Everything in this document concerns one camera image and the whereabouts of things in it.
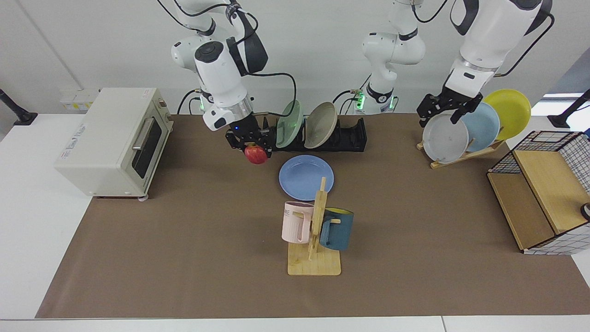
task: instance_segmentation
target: white toaster oven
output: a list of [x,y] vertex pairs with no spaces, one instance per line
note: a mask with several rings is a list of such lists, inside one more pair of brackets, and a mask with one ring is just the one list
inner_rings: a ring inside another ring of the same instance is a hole
[[157,89],[102,89],[55,169],[88,196],[145,197],[172,131]]

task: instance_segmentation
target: white plate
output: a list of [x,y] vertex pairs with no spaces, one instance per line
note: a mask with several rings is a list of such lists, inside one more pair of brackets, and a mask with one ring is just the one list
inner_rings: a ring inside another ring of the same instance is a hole
[[469,131],[463,121],[451,123],[450,114],[433,116],[422,133],[424,151],[434,161],[449,164],[457,161],[467,150]]
[[332,103],[322,103],[316,107],[305,121],[305,144],[308,149],[315,149],[324,144],[331,136],[338,113]]

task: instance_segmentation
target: black stand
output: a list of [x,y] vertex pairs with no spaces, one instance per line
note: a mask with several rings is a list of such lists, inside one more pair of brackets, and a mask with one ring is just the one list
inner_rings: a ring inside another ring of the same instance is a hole
[[305,147],[305,126],[301,126],[299,133],[288,146],[276,151],[329,151],[329,152],[363,152],[367,143],[367,131],[365,121],[360,118],[356,125],[350,128],[342,128],[340,120],[336,122],[336,128],[330,138],[322,145],[315,149]]
[[574,114],[574,112],[576,112],[580,106],[584,105],[588,100],[590,100],[590,89],[584,92],[580,98],[576,99],[572,106],[568,107],[563,113],[560,115],[548,115],[547,118],[554,127],[569,129],[569,125],[567,124],[569,116]]
[[0,100],[17,115],[18,120],[14,122],[15,126],[28,126],[37,117],[37,113],[27,112],[24,108],[18,106],[2,89],[0,89]]

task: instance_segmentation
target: teal mug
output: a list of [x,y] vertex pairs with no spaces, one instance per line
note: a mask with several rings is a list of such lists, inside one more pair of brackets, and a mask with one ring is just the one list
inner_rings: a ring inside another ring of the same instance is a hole
[[328,249],[346,250],[354,216],[351,211],[327,207],[320,233],[320,244]]

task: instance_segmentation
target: oven door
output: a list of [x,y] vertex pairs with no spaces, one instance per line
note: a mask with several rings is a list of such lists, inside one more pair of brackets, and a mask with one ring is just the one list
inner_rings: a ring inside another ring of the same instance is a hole
[[145,193],[158,165],[168,134],[169,129],[152,102],[131,147],[133,152],[126,170]]

